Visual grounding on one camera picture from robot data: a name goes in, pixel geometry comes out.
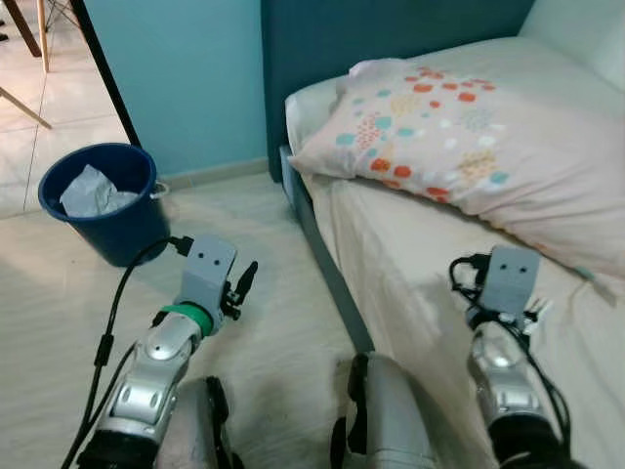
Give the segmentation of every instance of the bucket handle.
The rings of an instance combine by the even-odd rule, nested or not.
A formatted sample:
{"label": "bucket handle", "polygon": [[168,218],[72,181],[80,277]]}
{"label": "bucket handle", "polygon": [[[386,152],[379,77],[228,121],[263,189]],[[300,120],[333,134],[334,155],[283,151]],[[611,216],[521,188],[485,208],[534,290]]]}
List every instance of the bucket handle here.
{"label": "bucket handle", "polygon": [[156,181],[156,183],[154,183],[154,188],[156,189],[156,191],[152,192],[149,195],[149,198],[151,198],[152,200],[163,198],[170,191],[169,186],[162,181]]}

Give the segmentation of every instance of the blue bucket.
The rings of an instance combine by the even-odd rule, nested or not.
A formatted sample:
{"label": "blue bucket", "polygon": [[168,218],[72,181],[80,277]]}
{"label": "blue bucket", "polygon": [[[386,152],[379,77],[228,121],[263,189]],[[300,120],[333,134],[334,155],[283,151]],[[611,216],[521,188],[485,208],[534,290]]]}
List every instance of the blue bucket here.
{"label": "blue bucket", "polygon": [[[90,164],[119,191],[139,196],[114,212],[96,217],[69,217],[61,194]],[[68,222],[109,264],[127,267],[146,246],[170,234],[160,200],[153,198],[156,166],[142,149],[126,144],[99,144],[79,149],[52,166],[39,184],[39,203],[54,218]],[[166,247],[155,248],[145,261]]]}

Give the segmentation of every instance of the white pillow with colorful dots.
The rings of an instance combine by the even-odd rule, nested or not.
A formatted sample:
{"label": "white pillow with colorful dots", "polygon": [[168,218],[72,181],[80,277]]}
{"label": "white pillow with colorful dots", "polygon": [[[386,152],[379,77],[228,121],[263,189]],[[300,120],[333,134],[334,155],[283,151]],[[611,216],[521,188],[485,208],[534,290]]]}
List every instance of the white pillow with colorful dots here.
{"label": "white pillow with colorful dots", "polygon": [[609,104],[623,95],[512,44],[357,65],[291,164],[451,203],[625,295],[625,120]]}

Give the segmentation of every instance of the floor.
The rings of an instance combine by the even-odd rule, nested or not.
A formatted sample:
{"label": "floor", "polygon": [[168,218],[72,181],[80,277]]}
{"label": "floor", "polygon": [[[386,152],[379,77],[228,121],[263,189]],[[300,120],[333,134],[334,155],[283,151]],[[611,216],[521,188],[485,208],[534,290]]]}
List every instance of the floor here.
{"label": "floor", "polygon": [[[36,2],[20,0],[39,40]],[[0,99],[0,218],[39,209],[46,170],[70,151],[99,142],[127,142],[82,33],[60,17],[48,32],[50,72],[33,58],[0,2],[0,86],[52,124],[48,130]]]}
{"label": "floor", "polygon": [[[354,349],[279,186],[264,173],[164,200],[175,235],[238,247],[233,278],[260,264],[241,319],[204,341],[187,377],[224,382],[230,440],[248,469],[327,468]],[[45,212],[0,221],[0,238],[0,465],[59,467],[121,271]],[[168,250],[133,274],[112,363],[176,295],[183,263]]]}

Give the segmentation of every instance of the white mattress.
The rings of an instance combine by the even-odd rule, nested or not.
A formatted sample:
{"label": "white mattress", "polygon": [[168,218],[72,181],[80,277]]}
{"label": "white mattress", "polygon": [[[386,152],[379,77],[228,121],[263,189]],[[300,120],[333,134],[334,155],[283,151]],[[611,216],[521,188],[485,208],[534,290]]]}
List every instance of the white mattress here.
{"label": "white mattress", "polygon": [[[292,145],[322,125],[336,99],[336,81],[315,86],[287,101],[289,137],[300,139]],[[314,109],[295,106],[301,103]],[[307,116],[307,130],[296,128]],[[402,363],[437,404],[426,405],[426,413],[440,467],[489,467],[489,440],[466,370],[465,304],[450,292],[446,269],[463,254],[513,241],[447,206],[375,183],[304,181],[376,349]],[[547,259],[534,292],[555,303],[535,332],[533,350],[569,403],[574,456],[592,469],[623,467],[625,305],[608,304],[592,285]]]}

